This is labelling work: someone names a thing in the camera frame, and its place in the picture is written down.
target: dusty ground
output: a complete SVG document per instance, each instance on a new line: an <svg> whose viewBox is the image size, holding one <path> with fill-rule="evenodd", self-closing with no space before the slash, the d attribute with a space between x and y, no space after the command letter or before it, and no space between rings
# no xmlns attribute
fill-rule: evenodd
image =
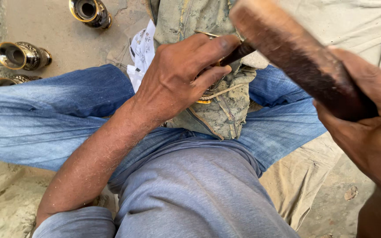
<svg viewBox="0 0 381 238"><path fill-rule="evenodd" d="M358 195L345 200L352 186ZM347 157L342 155L317 193L308 216L298 234L302 238L354 238L357 234L358 212L374 190L374 183Z"/></svg>
<svg viewBox="0 0 381 238"><path fill-rule="evenodd" d="M114 17L108 31L88 28L69 12L66 0L0 0L0 42L27 41L49 50L53 63L47 68L13 71L0 64L0 77L24 73L50 77L105 63L119 34L146 15L140 0L103 0ZM0 162L0 237L27 237L34 225L40 197L53 172ZM357 186L356 198L344 193ZM372 191L369 181L346 157L342 157L320 189L299 234L303 238L354 237L357 212Z"/></svg>

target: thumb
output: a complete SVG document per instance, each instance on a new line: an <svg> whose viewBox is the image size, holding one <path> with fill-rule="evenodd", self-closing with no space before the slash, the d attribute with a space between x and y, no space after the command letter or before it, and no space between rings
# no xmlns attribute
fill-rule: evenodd
<svg viewBox="0 0 381 238"><path fill-rule="evenodd" d="M344 138L354 139L353 137L356 136L358 131L358 123L345 121L333 116L325 106L316 100L313 100L312 103L317 109L318 119L330 132L335 141L336 139L340 141Z"/></svg>

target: brass vase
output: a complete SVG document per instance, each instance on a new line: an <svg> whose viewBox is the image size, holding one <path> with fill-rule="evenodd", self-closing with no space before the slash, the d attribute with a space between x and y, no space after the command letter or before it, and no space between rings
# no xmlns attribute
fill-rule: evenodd
<svg viewBox="0 0 381 238"><path fill-rule="evenodd" d="M26 83L26 82L30 82L30 81L34 81L38 79L41 79L41 77L16 74L9 78L0 78L0 87L22 84L22 83Z"/></svg>
<svg viewBox="0 0 381 238"><path fill-rule="evenodd" d="M108 30L112 25L111 15L100 0L69 0L73 16L85 25Z"/></svg>
<svg viewBox="0 0 381 238"><path fill-rule="evenodd" d="M51 54L27 42L0 44L0 62L9 69L36 70L52 62Z"/></svg>

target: zipper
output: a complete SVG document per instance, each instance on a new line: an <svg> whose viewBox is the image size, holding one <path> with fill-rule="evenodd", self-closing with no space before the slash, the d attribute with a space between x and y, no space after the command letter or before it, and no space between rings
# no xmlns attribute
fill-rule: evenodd
<svg viewBox="0 0 381 238"><path fill-rule="evenodd" d="M152 12L151 0L145 0L145 8L146 8L146 13L149 15L149 17L151 18L152 22L156 26L157 23L155 22L155 16L154 16L154 13Z"/></svg>
<svg viewBox="0 0 381 238"><path fill-rule="evenodd" d="M220 138L221 140L224 140L224 137L222 137L220 134L216 133L214 131L214 129L207 123L204 121L204 119L202 119L202 117L198 116L195 112L195 110L192 108L192 107L188 107L187 111L190 111L194 117L196 117L196 119L198 119L200 122L204 123L205 124L205 127L208 128L211 133L213 133L214 135L216 135L218 138Z"/></svg>

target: hand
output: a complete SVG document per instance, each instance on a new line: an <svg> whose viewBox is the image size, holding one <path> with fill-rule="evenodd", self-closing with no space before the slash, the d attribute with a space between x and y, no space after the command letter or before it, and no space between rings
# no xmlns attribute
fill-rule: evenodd
<svg viewBox="0 0 381 238"><path fill-rule="evenodd" d="M332 50L342 60L360 89L377 105L378 117L358 122L334 117L319 102L314 102L318 118L358 168L381 187L381 69L344 51Z"/></svg>
<svg viewBox="0 0 381 238"><path fill-rule="evenodd" d="M231 72L230 66L210 65L239 44L234 35L209 40L204 34L196 34L176 44L159 46L134 96L135 105L152 121L165 122L177 116L210 85Z"/></svg>

